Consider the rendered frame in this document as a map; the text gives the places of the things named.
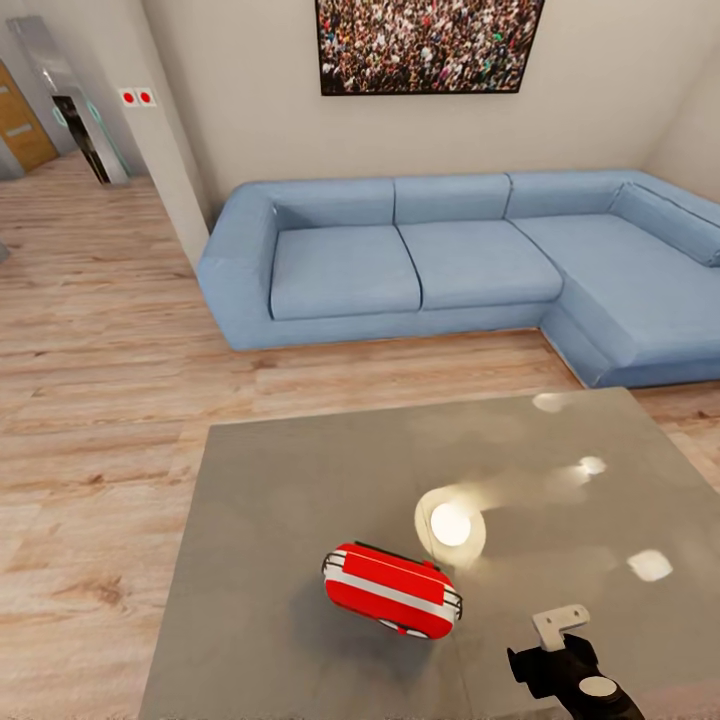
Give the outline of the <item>radio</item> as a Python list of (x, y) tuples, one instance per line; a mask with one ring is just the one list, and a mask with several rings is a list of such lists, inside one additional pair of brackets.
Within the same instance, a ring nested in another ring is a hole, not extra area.
[(321, 571), (331, 601), (401, 635), (440, 639), (461, 620), (463, 598), (434, 563), (355, 541), (325, 557)]

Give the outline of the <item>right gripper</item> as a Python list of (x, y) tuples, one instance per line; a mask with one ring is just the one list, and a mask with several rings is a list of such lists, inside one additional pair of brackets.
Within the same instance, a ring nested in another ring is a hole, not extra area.
[(582, 637), (569, 636), (564, 644), (564, 649), (555, 652), (535, 647), (514, 654), (512, 648), (508, 649), (514, 680), (527, 682), (534, 698), (544, 699), (556, 695), (560, 699), (557, 679), (560, 670), (568, 664), (592, 667), (598, 671), (590, 645)]

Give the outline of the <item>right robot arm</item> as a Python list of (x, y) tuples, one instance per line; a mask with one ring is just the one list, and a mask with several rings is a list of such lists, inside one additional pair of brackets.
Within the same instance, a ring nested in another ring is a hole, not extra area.
[(618, 683), (602, 675), (590, 645), (582, 637), (560, 637), (562, 630), (588, 624), (585, 608), (571, 604), (532, 616), (540, 646), (508, 649), (516, 682), (527, 682), (537, 699), (556, 695), (569, 711), (569, 720), (645, 720)]

